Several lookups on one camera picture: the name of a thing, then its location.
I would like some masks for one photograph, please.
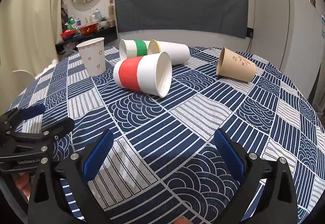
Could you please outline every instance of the black shelf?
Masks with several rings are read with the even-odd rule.
[[[90,33],[88,35],[81,35],[75,38],[71,38],[65,41],[62,41],[58,44],[55,45],[56,52],[60,53],[63,50],[63,45],[70,43],[72,41],[77,41],[78,43],[82,43],[84,41],[93,39],[93,38],[105,38],[104,39],[104,45],[114,41],[117,39],[117,32],[116,32],[116,26],[110,27],[110,28],[105,28],[98,30],[96,32]]]

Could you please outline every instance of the red and white paper cup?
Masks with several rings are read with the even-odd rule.
[[[90,76],[97,76],[106,71],[104,38],[95,38],[77,45],[81,59]]]
[[[150,41],[148,40],[124,40],[120,41],[121,60],[147,55]]]
[[[150,41],[147,51],[148,55],[162,51],[168,53],[172,65],[184,64],[190,58],[190,50],[185,44],[156,41],[154,39]]]
[[[172,64],[166,52],[134,57],[119,61],[113,77],[120,87],[164,98],[172,82]]]

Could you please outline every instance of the dark gray cloth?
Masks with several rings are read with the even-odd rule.
[[[248,0],[115,0],[119,32],[185,29],[245,38]]]

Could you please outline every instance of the red bowl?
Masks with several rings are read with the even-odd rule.
[[[65,32],[61,33],[60,36],[63,40],[71,38],[76,33],[75,30],[66,30]]]
[[[93,33],[95,31],[97,31],[97,25],[98,25],[98,23],[92,24],[92,25],[89,25],[89,26],[84,26],[82,28],[79,28],[79,30],[80,30],[82,35],[87,35],[87,34],[90,34],[90,33]]]

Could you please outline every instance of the bottle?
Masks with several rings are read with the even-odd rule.
[[[99,21],[101,21],[101,19],[103,18],[101,13],[100,13],[100,10],[98,8],[95,9],[95,19],[98,19]]]
[[[109,17],[113,17],[115,15],[114,12],[114,4],[113,4],[113,0],[109,0],[109,5],[108,5],[108,16]]]
[[[77,24],[77,26],[81,26],[81,19],[80,18],[77,18],[76,24]]]
[[[90,23],[90,22],[93,22],[93,15],[91,14],[91,8],[89,8],[89,12],[90,12],[90,15],[89,15],[89,23]]]

